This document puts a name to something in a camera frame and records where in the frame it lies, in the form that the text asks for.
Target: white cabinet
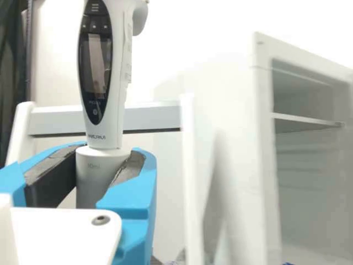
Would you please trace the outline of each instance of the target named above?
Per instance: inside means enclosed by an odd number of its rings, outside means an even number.
[[[353,264],[352,70],[259,33],[246,53],[176,79],[195,94],[200,218],[227,246],[215,264]]]
[[[272,112],[275,128],[263,159],[276,167],[282,261],[353,264],[352,70],[261,34],[255,45],[257,88],[273,99],[260,117]]]

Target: metal screw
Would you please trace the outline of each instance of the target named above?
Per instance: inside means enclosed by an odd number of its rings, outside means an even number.
[[[105,225],[109,223],[110,217],[106,215],[99,215],[92,220],[92,225]]]

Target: cabinet shelf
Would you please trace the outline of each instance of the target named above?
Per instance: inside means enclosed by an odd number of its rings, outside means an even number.
[[[328,128],[340,128],[343,123],[338,121],[313,119],[303,116],[272,113],[275,119],[276,133],[291,133],[295,131],[323,130]]]

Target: white wall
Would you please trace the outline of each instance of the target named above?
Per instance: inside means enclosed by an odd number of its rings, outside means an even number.
[[[79,104],[76,45],[83,0],[37,0],[35,5],[40,8],[34,29],[35,100]],[[168,80],[177,71],[219,52],[247,50],[254,30],[353,67],[352,5],[351,0],[151,0],[146,28],[133,42],[127,100],[175,99],[180,88]],[[56,143],[42,141],[38,150]],[[124,143],[138,143],[158,158],[154,252],[163,261],[172,259],[184,242],[180,136],[128,136]]]

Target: black cable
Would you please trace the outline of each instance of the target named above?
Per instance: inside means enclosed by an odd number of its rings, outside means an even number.
[[[26,16],[26,96],[31,100],[33,0],[28,0]]]

